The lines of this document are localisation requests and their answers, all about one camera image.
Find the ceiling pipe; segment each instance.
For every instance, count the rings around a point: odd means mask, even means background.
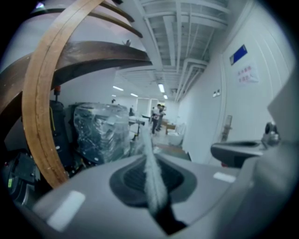
[[[173,12],[173,11],[167,11],[167,12],[158,12],[158,13],[150,13],[150,14],[146,14],[145,16],[147,18],[152,18],[152,17],[160,17],[160,16],[175,16],[176,15],[176,12]],[[209,15],[206,15],[206,14],[202,14],[202,13],[189,13],[189,12],[182,12],[181,14],[183,17],[187,16],[187,17],[198,17],[198,18],[201,18],[201,19],[206,19],[206,20],[211,20],[211,21],[215,21],[217,23],[222,23],[224,24],[225,26],[228,25],[228,22],[226,20],[223,20],[221,18],[218,18],[218,17],[212,17],[212,16],[209,16]]]
[[[208,40],[207,43],[206,43],[206,47],[205,47],[205,50],[204,50],[203,53],[202,53],[201,59],[203,59],[204,56],[205,56],[205,54],[206,54],[206,50],[207,50],[208,46],[210,45],[210,42],[211,42],[212,37],[213,37],[213,35],[214,35],[214,32],[215,32],[215,28],[213,28],[213,30],[212,30],[212,32],[211,32],[211,34],[210,34],[209,40]]]
[[[198,33],[198,28],[199,28],[199,24],[197,24],[197,27],[196,27],[196,32],[195,32],[195,36],[193,38],[193,41],[192,41],[192,45],[191,45],[191,48],[190,48],[190,51],[188,53],[188,56],[190,55],[191,51],[192,51],[192,48],[194,46],[194,43],[195,43],[195,40],[196,40],[196,37],[197,37],[197,33]]]
[[[176,94],[176,97],[175,97],[175,101],[177,101],[177,99],[178,99],[178,94],[179,94],[179,91],[181,90],[181,85],[183,83],[183,79],[184,79],[184,76],[185,76],[185,72],[186,72],[188,63],[195,63],[195,64],[199,64],[199,65],[203,65],[203,66],[208,65],[208,62],[206,62],[206,61],[197,60],[197,59],[193,59],[193,58],[187,58],[187,59],[184,60],[183,70],[182,70],[181,78],[180,78],[180,81],[179,81],[179,84],[178,84],[178,90],[177,90],[177,94]]]
[[[177,73],[179,71],[179,63],[181,61],[182,49],[182,20],[181,20],[181,2],[176,1],[177,8],[177,31],[178,31],[178,55],[177,55]]]
[[[145,20],[145,23],[146,23],[146,25],[147,25],[147,27],[148,27],[148,29],[149,29],[149,33],[150,33],[150,35],[151,35],[151,38],[152,38],[153,41],[154,41],[154,45],[155,45],[156,50],[157,50],[157,52],[158,52],[159,58],[160,58],[160,60],[162,60],[162,59],[161,59],[160,50],[159,50],[159,47],[158,47],[158,43],[157,43],[157,40],[156,40],[154,31],[153,31],[153,28],[151,28],[151,26],[150,26],[149,19],[148,19],[147,17],[144,17],[144,20]]]
[[[153,5],[153,4],[160,4],[160,3],[169,3],[169,2],[175,2],[175,0],[146,0],[143,1],[142,6],[148,6],[148,5]],[[216,3],[211,3],[209,1],[205,0],[180,0],[181,3],[191,3],[191,4],[196,4],[208,8],[213,8],[215,10],[218,10],[220,12],[226,13],[226,14],[231,14],[231,11],[227,9],[226,7],[222,7]]]
[[[163,81],[164,81],[164,85],[165,85],[165,87],[164,87],[165,88],[165,94],[172,97],[172,95],[169,94],[170,88],[169,88],[169,86],[166,82],[165,72],[162,72],[162,76],[163,76]]]
[[[185,88],[185,86],[186,86],[186,84],[187,84],[187,82],[188,82],[188,79],[189,79],[189,77],[190,77],[190,75],[191,75],[191,73],[192,73],[192,71],[193,71],[194,68],[201,68],[201,69],[204,69],[205,67],[204,67],[204,66],[200,66],[200,65],[198,65],[198,64],[192,64],[192,65],[189,67],[188,74],[187,74],[187,76],[186,76],[186,80],[184,81],[184,84],[183,84],[183,86],[182,86],[182,88],[181,88],[181,90],[180,90],[180,92],[179,92],[179,95],[178,95],[178,99],[177,99],[177,100],[180,99],[180,97],[181,97],[181,95],[182,95],[182,93],[183,93],[183,91],[184,91],[184,88]]]
[[[183,94],[183,97],[187,94],[187,92],[188,92],[190,86],[192,85],[193,81],[194,81],[198,76],[200,76],[201,73],[202,73],[202,71],[199,70],[199,71],[195,74],[195,76],[193,76],[193,78],[189,81],[189,83],[188,83],[188,85],[187,85],[187,87],[186,87],[186,90],[185,90],[185,92],[184,92],[184,94]]]
[[[172,29],[172,21],[169,19],[169,16],[164,16],[163,21],[164,21],[168,45],[169,45],[170,63],[171,63],[171,66],[175,66],[176,65],[176,56],[175,56],[175,44],[174,44],[174,33],[173,33],[173,29]]]
[[[186,51],[186,56],[185,58],[188,56],[188,52],[189,52],[189,44],[190,44],[190,36],[191,36],[191,26],[192,26],[192,21],[191,21],[191,17],[192,17],[192,8],[191,8],[191,4],[189,5],[190,7],[190,15],[189,15],[189,35],[188,35],[188,44],[187,44],[187,51]]]

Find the white label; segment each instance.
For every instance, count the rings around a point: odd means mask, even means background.
[[[84,194],[77,191],[71,191],[68,197],[48,218],[47,224],[56,231],[63,232],[79,211],[84,201]]]
[[[239,85],[258,83],[260,80],[256,63],[254,61],[250,61],[240,67],[236,72],[236,79]]]
[[[224,174],[221,172],[217,172],[214,174],[213,178],[228,182],[228,183],[233,183],[235,181],[235,176],[229,175],[229,174]]]

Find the plastic-wrapped machine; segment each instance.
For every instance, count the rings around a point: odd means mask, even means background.
[[[79,152],[96,164],[116,161],[130,152],[128,110],[120,105],[85,103],[76,107],[74,126]]]

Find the gray machine surface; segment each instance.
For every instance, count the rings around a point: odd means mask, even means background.
[[[196,177],[193,173],[156,155],[161,167],[162,179],[169,193],[172,203],[184,202],[196,187]],[[126,205],[147,207],[144,192],[146,173],[145,156],[135,160],[132,164],[114,172],[110,177],[110,187],[113,193]]]
[[[265,150],[275,147],[279,142],[276,125],[269,122],[266,124],[262,140],[215,143],[211,146],[211,153],[228,167],[241,168],[245,160],[262,156]]]
[[[112,192],[109,180],[112,174],[138,160],[133,156],[121,161],[103,164],[85,170],[56,190],[44,196],[34,207],[34,212],[45,221],[51,221],[55,212],[61,210],[70,192],[80,192],[85,196],[78,212],[71,219],[63,234],[78,238],[161,238],[166,234],[151,217],[146,208],[125,205]],[[216,173],[232,177],[239,175],[238,169],[223,169],[199,165],[179,158],[163,155],[183,169],[196,176],[197,186],[183,202],[172,204],[177,220],[187,225],[208,213],[223,197],[232,183],[214,178]],[[250,170],[240,180],[249,180]]]
[[[163,155],[192,172],[197,180],[193,193],[184,202],[171,206],[176,219],[187,227],[170,238],[251,238],[277,217],[291,198],[299,178],[298,78],[293,73],[269,106],[282,141],[260,157],[246,160],[241,169],[200,165]],[[48,225],[57,226],[61,238],[165,238],[167,235],[146,208],[126,206],[109,185],[115,171],[139,157],[81,172],[45,195],[34,206],[34,212]],[[65,208],[65,205],[76,205],[74,201],[67,203],[74,191],[81,195],[79,207]],[[30,219],[43,236],[48,236],[49,227],[36,218]]]

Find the wooden board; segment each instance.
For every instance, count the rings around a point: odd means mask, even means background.
[[[114,11],[115,13],[119,14],[120,16],[125,17],[130,22],[135,22],[134,19],[129,14],[122,11],[120,8],[110,4],[109,2],[104,1],[104,2],[101,3],[101,6],[107,8],[111,11]]]
[[[22,116],[31,154],[51,187],[68,179],[52,137],[50,90],[59,56],[79,23],[103,0],[77,0],[67,7],[42,36],[31,56],[24,81]]]

